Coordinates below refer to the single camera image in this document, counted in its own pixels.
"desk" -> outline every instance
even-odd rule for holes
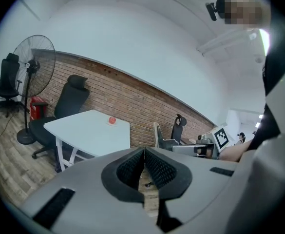
[[[77,151],[93,156],[103,156],[130,148],[130,125],[116,119],[114,125],[109,124],[109,115],[96,110],[89,110],[76,115],[57,119],[44,124],[44,128],[56,137],[61,170],[64,165],[72,166]],[[62,142],[73,146],[70,160],[64,160]]]

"black office chair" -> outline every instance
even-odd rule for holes
[[[0,97],[6,101],[0,108],[6,108],[6,117],[9,115],[9,108],[15,106],[16,103],[12,98],[18,96],[18,89],[22,81],[18,80],[18,86],[15,87],[15,79],[19,70],[19,56],[9,53],[6,59],[1,62],[0,73]]]
[[[182,117],[180,114],[177,114],[177,117],[175,119],[175,124],[172,127],[171,139],[176,140],[180,144],[183,127],[186,124],[187,124],[186,118]]]
[[[45,102],[33,103],[33,106],[39,106],[40,115],[43,118],[30,121],[29,130],[33,137],[42,144],[44,147],[35,151],[32,154],[32,158],[36,159],[37,154],[40,154],[47,150],[54,150],[56,158],[56,171],[61,171],[59,166],[59,160],[57,155],[56,138],[50,132],[44,128],[44,124],[56,119],[67,117],[77,114],[84,104],[89,95],[89,91],[84,88],[87,78],[78,75],[72,75],[68,78],[68,82],[64,85],[62,93],[55,107],[54,117],[44,117],[43,106],[46,106]]]

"ceiling light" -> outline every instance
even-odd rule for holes
[[[267,56],[268,49],[270,46],[270,39],[269,39],[269,34],[267,31],[260,29],[260,35],[261,35],[261,40],[263,41],[264,49],[265,49],[265,55]]]

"table leg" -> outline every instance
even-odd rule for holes
[[[72,154],[71,154],[71,157],[70,157],[70,164],[71,165],[73,165],[74,164],[74,159],[75,159],[75,155],[76,155],[76,153],[77,153],[77,148],[75,147],[75,148],[73,148],[73,151],[72,151]]]
[[[61,170],[64,171],[64,164],[63,164],[63,154],[62,154],[62,140],[56,137],[56,145],[58,149],[58,157]]]

